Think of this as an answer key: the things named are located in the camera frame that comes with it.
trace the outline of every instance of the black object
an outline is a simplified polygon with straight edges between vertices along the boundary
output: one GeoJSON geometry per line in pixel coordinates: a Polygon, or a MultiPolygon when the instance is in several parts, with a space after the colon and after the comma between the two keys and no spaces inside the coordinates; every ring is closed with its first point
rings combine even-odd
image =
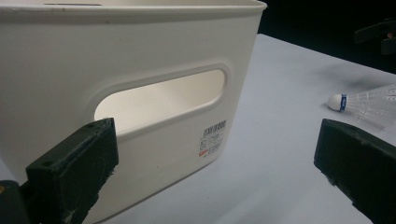
{"type": "Polygon", "coordinates": [[[78,224],[119,163],[113,119],[92,122],[26,168],[28,181],[0,181],[2,224],[78,224]]]}
{"type": "Polygon", "coordinates": [[[396,147],[324,119],[314,164],[375,224],[396,223],[396,147]]]}
{"type": "MultiPolygon", "coordinates": [[[[355,43],[359,44],[389,33],[396,33],[395,19],[387,19],[379,24],[368,26],[356,31],[355,43]]],[[[384,55],[396,53],[396,36],[381,41],[381,53],[384,55]]]]}

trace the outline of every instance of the black background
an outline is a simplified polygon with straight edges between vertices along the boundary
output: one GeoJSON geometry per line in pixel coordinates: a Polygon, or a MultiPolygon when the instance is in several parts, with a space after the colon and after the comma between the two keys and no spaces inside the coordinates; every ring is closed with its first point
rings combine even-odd
{"type": "Polygon", "coordinates": [[[259,34],[396,74],[396,54],[382,55],[377,38],[354,44],[356,30],[396,17],[396,1],[263,0],[259,34]]]}

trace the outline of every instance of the white table surface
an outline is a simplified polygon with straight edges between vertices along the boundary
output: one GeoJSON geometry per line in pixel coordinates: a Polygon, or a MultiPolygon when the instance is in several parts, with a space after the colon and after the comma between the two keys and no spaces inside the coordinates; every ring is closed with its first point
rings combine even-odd
{"type": "MultiPolygon", "coordinates": [[[[314,164],[322,119],[380,130],[331,111],[334,93],[396,83],[396,76],[258,35],[226,148],[218,160],[106,221],[130,223],[372,223],[314,164]]],[[[0,160],[0,179],[12,175],[0,160]]]]}

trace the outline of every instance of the barcode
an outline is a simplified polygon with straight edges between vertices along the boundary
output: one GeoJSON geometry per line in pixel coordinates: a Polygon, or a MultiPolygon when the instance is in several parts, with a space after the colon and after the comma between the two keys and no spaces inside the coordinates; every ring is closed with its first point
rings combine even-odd
{"type": "Polygon", "coordinates": [[[212,133],[215,133],[218,130],[221,130],[221,129],[225,128],[225,122],[226,122],[226,120],[224,120],[224,121],[222,121],[220,123],[217,123],[217,124],[213,125],[210,128],[205,129],[204,137],[207,137],[208,135],[210,135],[212,133]]]}

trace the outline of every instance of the black plastic block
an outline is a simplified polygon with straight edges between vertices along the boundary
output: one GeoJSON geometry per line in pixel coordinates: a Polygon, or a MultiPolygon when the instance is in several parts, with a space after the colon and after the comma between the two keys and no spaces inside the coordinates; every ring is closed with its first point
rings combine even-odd
{"type": "Polygon", "coordinates": [[[314,164],[375,224],[396,223],[396,147],[324,119],[314,164]]]}
{"type": "Polygon", "coordinates": [[[81,223],[119,163],[113,119],[77,130],[26,168],[28,188],[46,213],[43,224],[81,223]]]}

